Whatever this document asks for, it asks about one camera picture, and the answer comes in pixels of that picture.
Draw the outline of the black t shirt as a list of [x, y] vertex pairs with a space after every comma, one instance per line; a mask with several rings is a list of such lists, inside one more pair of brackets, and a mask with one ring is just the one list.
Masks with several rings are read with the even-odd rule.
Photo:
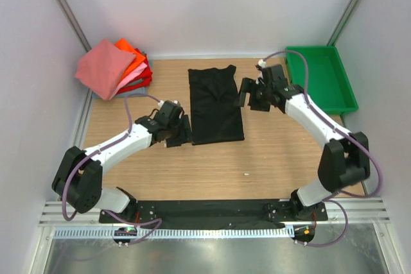
[[245, 139], [235, 73], [234, 65], [188, 70], [193, 144]]

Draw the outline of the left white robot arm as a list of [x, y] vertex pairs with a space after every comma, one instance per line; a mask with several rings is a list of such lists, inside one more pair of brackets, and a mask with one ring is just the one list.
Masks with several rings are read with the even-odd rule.
[[136, 199], [119, 187], [104, 189], [103, 176], [129, 156], [160, 142], [168, 147], [191, 142], [189, 117], [178, 101], [160, 101], [150, 115], [130, 120], [124, 132], [103, 143], [85, 150], [69, 148], [52, 182], [52, 189], [62, 199], [64, 219], [74, 219], [67, 212], [70, 205], [74, 214], [100, 209], [102, 220], [135, 220]]

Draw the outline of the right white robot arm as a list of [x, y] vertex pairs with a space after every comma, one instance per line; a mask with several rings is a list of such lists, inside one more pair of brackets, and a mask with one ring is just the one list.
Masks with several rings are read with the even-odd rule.
[[368, 138], [352, 133], [318, 109], [300, 85], [291, 85], [281, 65], [267, 66], [260, 60], [259, 77], [241, 81], [239, 107], [268, 112], [272, 107], [297, 121], [322, 149], [317, 179], [294, 190], [289, 211], [298, 220], [306, 219], [326, 198], [369, 178]]

